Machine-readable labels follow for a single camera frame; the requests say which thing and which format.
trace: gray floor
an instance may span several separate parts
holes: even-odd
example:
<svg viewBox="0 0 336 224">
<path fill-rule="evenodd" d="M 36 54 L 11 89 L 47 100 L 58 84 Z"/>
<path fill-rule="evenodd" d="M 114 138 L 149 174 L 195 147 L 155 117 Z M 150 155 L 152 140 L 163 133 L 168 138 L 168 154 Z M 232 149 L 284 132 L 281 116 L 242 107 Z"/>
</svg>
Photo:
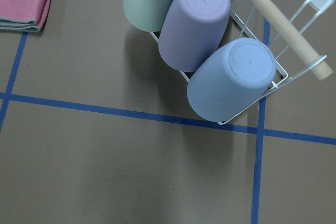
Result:
<svg viewBox="0 0 336 224">
<path fill-rule="evenodd" d="M 288 17 L 303 1 L 274 0 Z M 335 15 L 304 34 L 334 70 Z M 336 74 L 270 95 L 265 129 L 257 104 L 219 127 L 122 0 L 52 0 L 11 78 L 25 35 L 0 39 L 0 224 L 336 222 Z"/>
</svg>

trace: blue tape line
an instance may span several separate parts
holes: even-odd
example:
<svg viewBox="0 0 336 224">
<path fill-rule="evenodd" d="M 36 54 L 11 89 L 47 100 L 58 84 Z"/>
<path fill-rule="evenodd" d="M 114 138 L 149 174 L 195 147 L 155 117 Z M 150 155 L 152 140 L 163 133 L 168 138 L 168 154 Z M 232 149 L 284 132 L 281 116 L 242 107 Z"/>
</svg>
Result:
<svg viewBox="0 0 336 224">
<path fill-rule="evenodd" d="M 265 131 L 265 110 L 266 110 L 266 97 L 260 99 L 259 101 L 256 160 L 254 164 L 254 177 L 253 177 L 251 224 L 257 224 L 259 219 L 261 168 L 263 164 L 262 152 L 264 146 L 264 131 Z"/>
<path fill-rule="evenodd" d="M 109 107 L 88 105 L 88 104 L 74 103 L 74 102 L 57 101 L 57 100 L 37 98 L 37 97 L 27 97 L 24 95 L 17 95 L 17 94 L 11 94 L 9 98 L 10 100 L 17 101 L 17 102 L 26 102 L 26 103 L 32 103 L 32 104 L 54 106 L 54 107 L 65 108 L 65 109 L 82 110 L 82 111 L 96 112 L 96 113 L 110 114 L 110 115 L 119 115 L 119 116 L 126 116 L 129 118 L 147 119 L 147 120 L 154 120 L 154 121 L 167 122 L 167 123 L 176 123 L 176 124 L 184 124 L 184 125 L 190 125 L 190 126 L 205 127 L 205 128 L 210 128 L 210 129 L 235 131 L 235 132 L 241 132 L 241 133 L 249 133 L 249 134 L 257 133 L 257 129 L 255 127 L 247 127 L 247 126 L 242 126 L 242 125 L 232 125 L 232 124 L 219 125 L 218 123 L 215 123 L 215 122 L 209 122 L 209 121 L 203 121 L 203 120 L 197 120 L 197 119 L 180 118 L 177 116 L 123 110 L 123 109 L 116 109 L 116 108 L 109 108 Z"/>
<path fill-rule="evenodd" d="M 6 117 L 6 113 L 7 113 L 7 109 L 8 109 L 8 104 L 9 104 L 9 95 L 12 93 L 13 87 L 14 87 L 14 82 L 16 79 L 16 75 L 17 75 L 17 71 L 19 69 L 19 65 L 20 65 L 20 61 L 22 58 L 22 54 L 26 45 L 26 41 L 27 41 L 27 36 L 28 33 L 27 32 L 23 32 L 21 35 L 21 39 L 16 51 L 16 55 L 15 55 L 15 59 L 13 62 L 13 66 L 12 66 L 12 70 L 10 72 L 9 75 L 9 80 L 7 83 L 7 87 L 6 87 L 6 92 L 2 95 L 3 97 L 3 103 L 1 105 L 1 109 L 0 109 L 0 131 L 2 129 L 2 125 L 5 121 L 5 117 Z"/>
<path fill-rule="evenodd" d="M 13 90 L 13 87 L 14 87 L 14 82 L 15 82 L 16 75 L 17 75 L 17 71 L 19 69 L 20 61 L 21 61 L 21 58 L 22 58 L 23 50 L 25 49 L 27 36 L 28 36 L 27 32 L 23 32 L 22 35 L 21 35 L 21 39 L 20 39 L 19 46 L 18 46 L 17 51 L 16 51 L 12 71 L 10 72 L 10 76 L 9 76 L 9 80 L 8 80 L 8 84 L 7 84 L 7 88 L 6 88 L 6 94 L 11 94 L 12 93 L 12 90 Z"/>
<path fill-rule="evenodd" d="M 291 140 L 300 140 L 306 142 L 320 143 L 320 144 L 331 144 L 336 145 L 336 138 L 325 137 L 325 136 L 315 136 L 308 134 L 300 134 L 293 132 L 285 132 L 285 131 L 276 131 L 276 130 L 265 130 L 265 136 L 286 138 Z"/>
<path fill-rule="evenodd" d="M 271 25 L 265 20 L 264 23 L 264 44 L 270 42 Z M 254 166 L 253 177 L 253 194 L 252 194 L 252 209 L 251 209 L 251 224 L 258 224 L 259 220 L 259 204 L 260 204 L 260 187 L 261 187 L 261 170 L 263 164 L 263 146 L 265 133 L 265 113 L 266 112 L 266 97 L 259 101 L 258 112 L 258 129 L 256 142 L 256 161 Z"/>
</svg>

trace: white wire rack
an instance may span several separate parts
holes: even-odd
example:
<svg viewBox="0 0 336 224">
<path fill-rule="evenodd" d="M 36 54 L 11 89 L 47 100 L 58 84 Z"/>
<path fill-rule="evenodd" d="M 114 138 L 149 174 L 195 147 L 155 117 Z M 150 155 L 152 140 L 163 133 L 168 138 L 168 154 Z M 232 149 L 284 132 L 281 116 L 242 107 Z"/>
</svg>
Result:
<svg viewBox="0 0 336 224">
<path fill-rule="evenodd" d="M 334 0 L 306 0 L 304 1 L 304 3 L 298 8 L 298 10 L 294 13 L 294 15 L 289 19 L 286 20 L 290 23 L 292 23 L 298 16 L 300 16 L 300 13 L 308 6 L 312 7 L 313 10 L 315 11 L 314 15 L 310 18 L 310 20 L 300 29 L 300 31 L 298 31 L 300 34 L 302 34 L 321 14 L 323 14 L 332 4 L 333 4 Z M 230 10 L 230 16 L 232 18 L 232 20 L 234 20 L 234 22 L 238 25 L 238 27 L 240 28 L 240 33 L 238 35 L 238 38 L 245 35 L 247 37 L 250 38 L 255 38 L 258 39 L 255 34 L 253 33 L 253 31 L 249 28 L 248 23 L 251 20 L 252 14 L 256 11 L 256 6 L 252 5 L 247 18 L 245 20 L 243 20 L 239 14 L 233 9 L 231 8 Z M 156 42 L 159 41 L 159 38 L 157 37 L 157 35 L 155 33 L 150 33 L 152 35 L 152 37 L 155 39 Z M 278 38 L 283 37 L 280 34 L 277 34 L 275 36 L 275 38 L 268 44 L 268 47 L 272 50 L 272 45 L 274 45 L 275 41 L 278 40 Z M 311 69 L 313 69 L 314 67 L 316 67 L 318 64 L 320 64 L 321 62 L 323 62 L 325 60 L 325 58 L 327 57 L 327 55 L 324 56 L 319 56 L 316 57 L 315 60 L 313 62 L 310 62 L 309 64 L 306 64 L 305 68 L 302 69 L 301 71 L 294 73 L 294 74 L 290 74 L 289 71 L 287 71 L 280 63 L 279 60 L 281 58 L 281 56 L 284 54 L 284 52 L 289 48 L 289 45 L 286 45 L 284 47 L 284 49 L 275 55 L 276 58 L 276 65 L 277 65 L 277 77 L 273 80 L 271 86 L 268 88 L 268 90 L 260 97 L 258 98 L 256 101 L 254 101 L 253 103 L 251 103 L 249 106 L 247 106 L 245 109 L 243 109 L 242 111 L 240 111 L 238 114 L 236 114 L 234 117 L 232 117 L 231 119 L 225 121 L 225 122 L 218 122 L 218 124 L 223 125 L 227 122 L 229 122 L 230 120 L 232 120 L 233 118 L 235 118 L 236 116 L 240 115 L 242 112 L 244 112 L 246 109 L 248 109 L 250 106 L 252 106 L 254 103 L 256 103 L 258 100 L 260 100 L 261 98 L 270 95 L 271 93 L 277 91 L 278 89 L 284 87 L 285 85 L 289 84 L 290 82 L 294 81 L 295 79 L 297 79 L 298 77 L 302 76 L 303 74 L 305 74 L 306 72 L 310 71 Z M 188 73 L 185 72 L 180 72 L 181 75 L 184 77 L 184 79 L 189 82 L 190 78 L 188 76 Z"/>
</svg>

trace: wooden dowel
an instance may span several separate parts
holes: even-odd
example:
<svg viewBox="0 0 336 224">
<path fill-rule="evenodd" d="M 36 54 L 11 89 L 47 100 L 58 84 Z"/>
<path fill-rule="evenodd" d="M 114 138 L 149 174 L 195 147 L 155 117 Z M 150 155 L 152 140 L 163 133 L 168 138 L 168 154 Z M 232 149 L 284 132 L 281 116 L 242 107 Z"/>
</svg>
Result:
<svg viewBox="0 0 336 224">
<path fill-rule="evenodd" d="M 305 64 L 313 63 L 320 58 L 314 48 L 271 0 L 251 0 L 251 2 Z M 312 72 L 319 80 L 323 80 L 333 73 L 325 61 L 314 67 Z"/>
</svg>

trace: wire handle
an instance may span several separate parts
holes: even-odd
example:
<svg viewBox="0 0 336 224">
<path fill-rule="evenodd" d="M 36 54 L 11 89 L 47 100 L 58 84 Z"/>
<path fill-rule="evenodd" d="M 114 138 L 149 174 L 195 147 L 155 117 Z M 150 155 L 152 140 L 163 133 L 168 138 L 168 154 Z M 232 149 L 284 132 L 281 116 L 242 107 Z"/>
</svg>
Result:
<svg viewBox="0 0 336 224">
<path fill-rule="evenodd" d="M 306 0 L 300 8 L 294 13 L 294 15 L 289 19 L 289 22 L 293 22 L 294 19 L 302 12 L 302 10 L 309 4 L 315 11 L 315 15 L 301 28 L 300 33 L 302 34 L 322 13 L 324 13 L 332 4 L 334 0 Z M 280 37 L 278 34 L 273 41 L 268 44 L 271 47 L 272 44 Z M 276 59 L 278 59 L 287 49 L 288 45 L 278 54 Z"/>
<path fill-rule="evenodd" d="M 315 49 L 296 30 L 271 0 L 251 0 L 251 2 L 305 64 L 311 64 L 320 58 Z M 325 61 L 314 67 L 312 72 L 319 80 L 323 80 L 333 73 Z"/>
</svg>

